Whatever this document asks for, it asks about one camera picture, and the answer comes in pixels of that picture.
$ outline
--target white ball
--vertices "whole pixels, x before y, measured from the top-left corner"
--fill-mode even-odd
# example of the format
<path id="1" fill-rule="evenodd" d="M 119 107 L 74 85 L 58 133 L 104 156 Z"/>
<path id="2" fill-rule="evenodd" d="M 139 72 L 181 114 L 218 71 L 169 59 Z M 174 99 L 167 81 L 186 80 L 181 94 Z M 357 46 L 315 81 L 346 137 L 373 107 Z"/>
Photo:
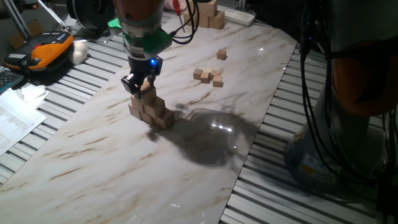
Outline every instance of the white ball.
<path id="1" fill-rule="evenodd" d="M 69 60 L 74 65 L 79 65 L 87 58 L 88 48 L 83 42 L 77 42 L 74 45 L 73 52 L 69 55 Z"/>

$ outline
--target keyboard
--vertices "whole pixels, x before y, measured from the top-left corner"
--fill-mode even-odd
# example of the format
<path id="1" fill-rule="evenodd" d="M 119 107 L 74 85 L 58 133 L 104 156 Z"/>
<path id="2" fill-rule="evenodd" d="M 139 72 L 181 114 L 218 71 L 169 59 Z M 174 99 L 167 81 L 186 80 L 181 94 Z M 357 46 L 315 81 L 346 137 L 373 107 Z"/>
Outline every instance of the keyboard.
<path id="1" fill-rule="evenodd" d="M 11 88 L 14 85 L 18 84 L 23 79 L 23 75 L 3 69 L 2 71 L 0 71 L 0 94 L 4 93 L 8 88 Z"/>

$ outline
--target marble-patterned table surface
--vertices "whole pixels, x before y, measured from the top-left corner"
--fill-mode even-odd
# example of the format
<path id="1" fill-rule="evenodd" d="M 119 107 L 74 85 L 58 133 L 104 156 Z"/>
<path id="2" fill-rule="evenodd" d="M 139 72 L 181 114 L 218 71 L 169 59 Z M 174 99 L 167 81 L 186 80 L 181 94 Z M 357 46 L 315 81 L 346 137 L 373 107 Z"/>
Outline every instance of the marble-patterned table surface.
<path id="1" fill-rule="evenodd" d="M 294 47 L 231 23 L 173 44 L 155 83 L 167 131 L 129 114 L 123 68 L 0 188 L 0 223 L 218 223 Z M 223 88 L 193 80 L 205 67 Z"/>

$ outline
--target power strip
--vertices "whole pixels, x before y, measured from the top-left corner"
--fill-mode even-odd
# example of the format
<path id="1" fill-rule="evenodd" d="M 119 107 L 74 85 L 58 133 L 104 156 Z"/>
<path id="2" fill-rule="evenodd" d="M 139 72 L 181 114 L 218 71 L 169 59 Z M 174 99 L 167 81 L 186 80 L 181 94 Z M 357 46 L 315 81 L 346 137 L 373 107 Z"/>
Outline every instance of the power strip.
<path id="1" fill-rule="evenodd" d="M 255 15 L 231 9 L 225 6 L 217 6 L 217 10 L 225 12 L 225 20 L 242 26 L 249 27 L 254 22 Z"/>

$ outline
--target wooden cube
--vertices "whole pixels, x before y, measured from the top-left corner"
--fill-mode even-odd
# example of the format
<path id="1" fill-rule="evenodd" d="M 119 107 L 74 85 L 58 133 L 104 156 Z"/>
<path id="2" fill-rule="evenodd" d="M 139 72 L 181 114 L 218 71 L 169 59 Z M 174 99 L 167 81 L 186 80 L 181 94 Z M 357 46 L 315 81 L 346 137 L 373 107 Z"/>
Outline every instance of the wooden cube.
<path id="1" fill-rule="evenodd" d="M 213 69 L 212 68 L 205 68 L 203 72 L 209 73 L 209 75 L 212 73 Z"/>
<path id="2" fill-rule="evenodd" d="M 162 129 L 167 129 L 174 124 L 174 121 L 174 112 L 166 108 L 163 116 L 155 119 L 155 125 Z"/>
<path id="3" fill-rule="evenodd" d="M 144 107 L 145 114 L 148 114 L 153 118 L 158 118 L 159 116 L 163 115 L 165 110 L 166 105 L 164 103 L 164 100 L 160 97 L 157 97 L 154 102 Z"/>
<path id="4" fill-rule="evenodd" d="M 131 95 L 131 104 L 132 104 L 132 107 L 133 107 L 134 109 L 140 111 L 141 113 L 144 112 L 144 105 L 142 105 L 142 103 L 141 103 L 139 100 L 137 100 L 137 99 L 134 97 L 134 95 Z"/>
<path id="5" fill-rule="evenodd" d="M 222 87 L 223 85 L 223 77 L 214 76 L 213 78 L 213 87 Z"/>
<path id="6" fill-rule="evenodd" d="M 207 72 L 202 72 L 202 74 L 200 75 L 200 82 L 210 83 L 210 74 Z"/>
<path id="7" fill-rule="evenodd" d="M 149 82 L 145 81 L 141 86 L 141 99 L 138 100 L 135 96 L 131 97 L 132 101 L 137 100 L 143 106 L 148 105 L 156 100 L 156 88 L 152 87 Z"/>
<path id="8" fill-rule="evenodd" d="M 193 2 L 189 0 L 189 5 L 191 6 L 191 10 L 193 10 Z M 212 0 L 206 3 L 199 3 L 199 13 L 200 15 L 208 16 L 208 17 L 215 17 L 217 13 L 217 0 Z"/>
<path id="9" fill-rule="evenodd" d="M 200 80 L 200 75 L 203 72 L 202 69 L 196 68 L 195 71 L 193 72 L 193 79 L 194 80 Z"/>
<path id="10" fill-rule="evenodd" d="M 143 120 L 143 122 L 149 125 L 154 125 L 155 118 L 149 116 L 148 114 L 141 113 L 141 119 Z"/>
<path id="11" fill-rule="evenodd" d="M 129 110 L 131 115 L 135 116 L 138 120 L 141 120 L 141 112 L 133 108 L 132 103 L 129 103 Z"/>
<path id="12" fill-rule="evenodd" d="M 225 60 L 226 59 L 226 50 L 219 49 L 217 52 L 217 59 Z"/>
<path id="13" fill-rule="evenodd" d="M 209 28 L 209 17 L 205 15 L 199 16 L 199 27 Z"/>
<path id="14" fill-rule="evenodd" d="M 221 73 L 221 71 L 219 71 L 219 70 L 213 70 L 213 71 L 211 71 L 210 80 L 213 81 L 214 76 L 219 76 L 220 73 Z"/>
<path id="15" fill-rule="evenodd" d="M 217 11 L 217 15 L 215 17 L 209 17 L 209 27 L 213 29 L 222 29 L 225 23 L 225 12 Z"/>
<path id="16" fill-rule="evenodd" d="M 188 20 L 189 20 L 189 12 L 188 12 L 188 10 L 185 10 L 184 11 L 184 23 L 186 23 Z M 197 24 L 197 20 L 198 20 L 198 16 L 195 14 L 194 16 L 193 16 L 193 23 L 194 23 L 194 25 L 196 25 Z M 187 24 L 187 26 L 192 26 L 192 21 L 190 22 L 190 23 L 188 23 Z"/>

